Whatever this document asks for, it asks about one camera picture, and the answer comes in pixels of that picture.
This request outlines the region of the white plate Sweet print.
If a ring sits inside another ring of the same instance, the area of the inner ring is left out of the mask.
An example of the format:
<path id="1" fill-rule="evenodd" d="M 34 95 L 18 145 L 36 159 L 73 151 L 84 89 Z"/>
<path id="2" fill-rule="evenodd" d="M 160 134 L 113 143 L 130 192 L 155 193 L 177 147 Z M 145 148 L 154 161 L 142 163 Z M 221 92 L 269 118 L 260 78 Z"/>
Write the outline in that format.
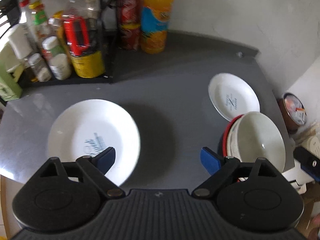
<path id="1" fill-rule="evenodd" d="M 119 105 L 92 99 L 78 102 L 59 115 L 49 132 L 47 155 L 69 162 L 83 155 L 95 157 L 108 147 L 115 149 L 116 157 L 105 176 L 120 186 L 138 162 L 139 130 Z"/>

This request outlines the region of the red drink can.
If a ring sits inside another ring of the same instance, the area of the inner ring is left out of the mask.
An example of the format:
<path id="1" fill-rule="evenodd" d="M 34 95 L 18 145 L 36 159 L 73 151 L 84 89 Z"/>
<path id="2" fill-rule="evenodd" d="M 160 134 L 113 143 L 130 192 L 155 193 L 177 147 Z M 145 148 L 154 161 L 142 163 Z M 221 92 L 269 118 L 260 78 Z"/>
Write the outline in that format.
<path id="1" fill-rule="evenodd" d="M 121 31 L 121 47 L 126 50 L 135 50 L 139 48 L 140 24 L 130 23 L 122 24 Z"/>
<path id="2" fill-rule="evenodd" d="M 117 19 L 120 25 L 140 23 L 141 0 L 117 0 Z"/>

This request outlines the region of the white plate Bakery print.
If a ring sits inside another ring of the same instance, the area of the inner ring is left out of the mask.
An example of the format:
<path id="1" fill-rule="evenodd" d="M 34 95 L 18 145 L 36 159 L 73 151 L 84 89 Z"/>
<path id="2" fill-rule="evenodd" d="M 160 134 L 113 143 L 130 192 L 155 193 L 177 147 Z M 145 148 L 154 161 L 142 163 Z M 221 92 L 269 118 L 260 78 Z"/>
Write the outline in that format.
<path id="1" fill-rule="evenodd" d="M 240 77 L 219 73 L 208 85 L 209 98 L 217 112 L 227 121 L 248 112 L 259 112 L 260 103 L 251 86 Z"/>

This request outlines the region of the white pill jar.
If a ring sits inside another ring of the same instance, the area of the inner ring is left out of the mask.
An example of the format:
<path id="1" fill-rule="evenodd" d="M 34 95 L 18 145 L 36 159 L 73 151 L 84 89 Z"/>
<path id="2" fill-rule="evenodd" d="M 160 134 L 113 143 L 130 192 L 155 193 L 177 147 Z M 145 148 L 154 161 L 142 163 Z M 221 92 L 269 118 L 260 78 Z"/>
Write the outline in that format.
<path id="1" fill-rule="evenodd" d="M 49 60 L 49 66 L 58 80 L 65 80 L 71 75 L 71 67 L 66 54 L 57 54 Z"/>

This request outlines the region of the white electric kettle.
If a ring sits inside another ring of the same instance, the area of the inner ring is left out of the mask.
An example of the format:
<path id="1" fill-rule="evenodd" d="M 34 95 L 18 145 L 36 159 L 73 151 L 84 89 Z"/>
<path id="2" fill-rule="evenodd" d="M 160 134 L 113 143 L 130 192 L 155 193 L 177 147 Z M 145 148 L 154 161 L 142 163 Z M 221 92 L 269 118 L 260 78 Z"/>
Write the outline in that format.
<path id="1" fill-rule="evenodd" d="M 319 183 L 319 133 L 307 137 L 293 151 L 295 166 L 283 173 L 283 176 L 298 191 L 306 192 L 310 182 Z"/>

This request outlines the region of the red cap vinegar bottle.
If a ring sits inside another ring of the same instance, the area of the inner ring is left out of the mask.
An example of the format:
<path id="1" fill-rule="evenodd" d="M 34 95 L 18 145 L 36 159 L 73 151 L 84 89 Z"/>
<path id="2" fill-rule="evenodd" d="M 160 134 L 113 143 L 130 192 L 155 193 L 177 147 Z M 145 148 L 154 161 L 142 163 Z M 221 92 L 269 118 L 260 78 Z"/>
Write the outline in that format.
<path id="1" fill-rule="evenodd" d="M 33 31 L 33 22 L 31 18 L 31 11 L 29 9 L 30 0 L 23 0 L 19 3 L 21 16 L 19 24 L 28 31 Z"/>

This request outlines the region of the green label sauce bottle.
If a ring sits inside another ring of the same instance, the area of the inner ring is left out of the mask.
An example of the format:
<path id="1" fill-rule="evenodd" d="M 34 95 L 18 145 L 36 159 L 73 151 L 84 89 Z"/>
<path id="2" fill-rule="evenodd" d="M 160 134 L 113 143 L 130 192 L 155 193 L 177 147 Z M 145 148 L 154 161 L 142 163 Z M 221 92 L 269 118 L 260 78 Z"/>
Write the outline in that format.
<path id="1" fill-rule="evenodd" d="M 35 40 L 39 46 L 42 42 L 54 35 L 53 29 L 48 23 L 48 17 L 44 11 L 44 5 L 41 0 L 37 0 L 29 5 L 31 12 L 32 30 L 35 35 Z"/>

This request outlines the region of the green tissue box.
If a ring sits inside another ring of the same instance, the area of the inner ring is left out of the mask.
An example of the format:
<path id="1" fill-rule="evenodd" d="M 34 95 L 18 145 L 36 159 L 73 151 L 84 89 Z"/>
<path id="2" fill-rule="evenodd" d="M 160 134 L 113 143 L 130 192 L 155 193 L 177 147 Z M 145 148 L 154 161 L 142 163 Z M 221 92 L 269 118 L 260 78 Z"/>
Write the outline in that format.
<path id="1" fill-rule="evenodd" d="M 23 74 L 23 66 L 17 59 L 11 45 L 6 43 L 1 50 L 1 98 L 8 102 L 19 99 L 22 88 L 18 84 Z"/>

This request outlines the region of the small spice jar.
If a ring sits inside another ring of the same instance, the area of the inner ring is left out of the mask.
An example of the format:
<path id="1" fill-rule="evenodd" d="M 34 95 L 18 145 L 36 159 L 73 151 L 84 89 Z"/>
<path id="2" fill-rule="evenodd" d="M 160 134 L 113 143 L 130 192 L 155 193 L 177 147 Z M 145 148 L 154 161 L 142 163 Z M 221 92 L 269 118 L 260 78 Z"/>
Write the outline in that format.
<path id="1" fill-rule="evenodd" d="M 52 78 L 51 72 L 39 53 L 35 53 L 29 57 L 28 63 L 40 82 L 47 82 Z"/>

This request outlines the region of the red drink can upper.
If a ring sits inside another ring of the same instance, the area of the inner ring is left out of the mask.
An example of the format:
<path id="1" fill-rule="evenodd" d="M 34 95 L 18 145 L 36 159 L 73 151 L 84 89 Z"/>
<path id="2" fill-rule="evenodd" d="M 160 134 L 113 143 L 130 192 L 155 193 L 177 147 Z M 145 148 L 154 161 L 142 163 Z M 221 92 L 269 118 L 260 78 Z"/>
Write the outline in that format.
<path id="1" fill-rule="evenodd" d="M 140 23 L 141 0 L 117 0 L 117 19 L 120 25 Z"/>

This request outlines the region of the red drink can lower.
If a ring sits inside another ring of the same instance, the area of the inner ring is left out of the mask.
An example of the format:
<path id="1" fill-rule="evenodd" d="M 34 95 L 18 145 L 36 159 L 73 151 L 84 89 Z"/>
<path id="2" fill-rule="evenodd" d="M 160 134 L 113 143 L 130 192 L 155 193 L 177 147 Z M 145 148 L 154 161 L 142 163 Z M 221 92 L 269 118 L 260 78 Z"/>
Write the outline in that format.
<path id="1" fill-rule="evenodd" d="M 126 50 L 135 50 L 139 48 L 140 24 L 130 23 L 122 24 L 121 31 L 121 47 Z"/>

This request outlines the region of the orange juice bottle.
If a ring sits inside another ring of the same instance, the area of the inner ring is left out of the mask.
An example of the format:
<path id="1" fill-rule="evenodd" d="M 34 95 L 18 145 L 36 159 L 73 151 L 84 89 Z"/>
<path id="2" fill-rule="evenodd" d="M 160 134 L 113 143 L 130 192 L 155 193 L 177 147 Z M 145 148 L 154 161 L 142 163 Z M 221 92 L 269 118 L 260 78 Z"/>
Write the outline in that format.
<path id="1" fill-rule="evenodd" d="M 164 50 L 173 1 L 143 0 L 140 20 L 142 51 L 158 54 Z"/>

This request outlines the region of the pot with packets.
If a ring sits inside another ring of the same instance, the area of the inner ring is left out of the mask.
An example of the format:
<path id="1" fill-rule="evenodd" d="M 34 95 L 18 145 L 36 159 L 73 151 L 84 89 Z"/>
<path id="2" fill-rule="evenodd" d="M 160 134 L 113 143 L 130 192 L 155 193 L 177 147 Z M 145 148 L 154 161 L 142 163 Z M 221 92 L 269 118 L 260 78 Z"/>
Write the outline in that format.
<path id="1" fill-rule="evenodd" d="M 296 133 L 307 123 L 307 113 L 302 102 L 294 94 L 286 92 L 278 99 L 282 117 L 289 133 Z"/>

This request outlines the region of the white ceramic bowl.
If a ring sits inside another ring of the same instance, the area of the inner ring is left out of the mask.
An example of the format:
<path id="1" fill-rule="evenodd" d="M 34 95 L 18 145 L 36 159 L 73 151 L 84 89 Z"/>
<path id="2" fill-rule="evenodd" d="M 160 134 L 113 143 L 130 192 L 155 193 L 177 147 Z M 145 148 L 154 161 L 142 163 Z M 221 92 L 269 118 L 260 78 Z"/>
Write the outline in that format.
<path id="1" fill-rule="evenodd" d="M 284 171 L 284 141 L 269 117 L 260 112 L 243 115 L 239 122 L 237 139 L 242 162 L 253 163 L 257 158 L 266 158 L 279 172 Z"/>
<path id="2" fill-rule="evenodd" d="M 226 141 L 226 153 L 227 156 L 235 157 L 241 161 L 240 151 L 238 146 L 238 127 L 243 115 L 237 117 L 237 119 L 231 125 Z"/>

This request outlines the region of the red and black bowl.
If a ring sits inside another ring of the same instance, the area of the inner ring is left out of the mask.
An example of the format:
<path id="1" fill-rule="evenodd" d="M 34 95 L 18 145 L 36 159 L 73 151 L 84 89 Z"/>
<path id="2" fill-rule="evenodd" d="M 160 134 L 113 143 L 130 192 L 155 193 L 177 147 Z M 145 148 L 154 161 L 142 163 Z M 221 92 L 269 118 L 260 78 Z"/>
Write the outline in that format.
<path id="1" fill-rule="evenodd" d="M 228 138 L 228 134 L 229 131 L 231 130 L 232 126 L 235 124 L 235 122 L 240 119 L 242 117 L 242 115 L 239 115 L 237 117 L 235 117 L 234 119 L 232 119 L 229 124 L 227 125 L 227 127 L 225 128 L 223 134 L 221 135 L 220 141 L 219 141 L 219 145 L 217 147 L 217 151 L 218 154 L 226 157 L 227 154 L 227 138 Z"/>

